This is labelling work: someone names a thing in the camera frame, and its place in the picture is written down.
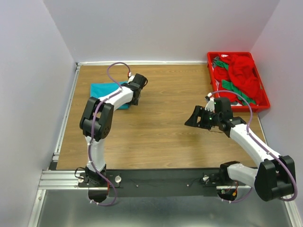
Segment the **teal t-shirt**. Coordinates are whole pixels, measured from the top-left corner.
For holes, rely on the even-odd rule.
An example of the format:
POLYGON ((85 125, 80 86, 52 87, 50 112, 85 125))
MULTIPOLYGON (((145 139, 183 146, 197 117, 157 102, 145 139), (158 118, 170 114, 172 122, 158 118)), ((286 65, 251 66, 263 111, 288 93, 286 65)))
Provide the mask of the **teal t-shirt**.
POLYGON ((92 83, 90 97, 99 98, 114 93, 119 86, 116 83, 92 83))

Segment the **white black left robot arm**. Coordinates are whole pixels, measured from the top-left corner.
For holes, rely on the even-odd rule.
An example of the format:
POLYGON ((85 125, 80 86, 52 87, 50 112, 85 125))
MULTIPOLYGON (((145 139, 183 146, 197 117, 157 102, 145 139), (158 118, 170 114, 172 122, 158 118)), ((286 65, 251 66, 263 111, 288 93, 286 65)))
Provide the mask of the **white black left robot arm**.
POLYGON ((148 79, 137 73, 130 76, 126 83, 118 85, 115 91, 88 99, 80 120, 80 129, 87 142, 88 162, 85 176, 80 179, 95 187, 108 183, 104 144, 111 130, 114 111, 123 105, 138 105, 141 90, 147 83, 148 79))

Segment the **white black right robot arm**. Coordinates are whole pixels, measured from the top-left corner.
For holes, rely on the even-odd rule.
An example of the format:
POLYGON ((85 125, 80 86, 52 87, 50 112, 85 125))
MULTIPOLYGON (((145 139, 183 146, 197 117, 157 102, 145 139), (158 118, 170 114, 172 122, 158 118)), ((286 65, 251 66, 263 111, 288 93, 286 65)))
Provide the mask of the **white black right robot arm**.
POLYGON ((238 161, 223 163, 220 165, 218 181, 223 185, 233 181, 244 183, 255 190, 263 201, 296 199, 298 188, 294 160, 275 152, 256 136, 247 122, 241 117, 235 117, 228 98, 213 98, 209 94, 206 99, 206 106, 195 106, 184 125, 206 130, 218 127, 238 143, 257 165, 254 169, 238 161))

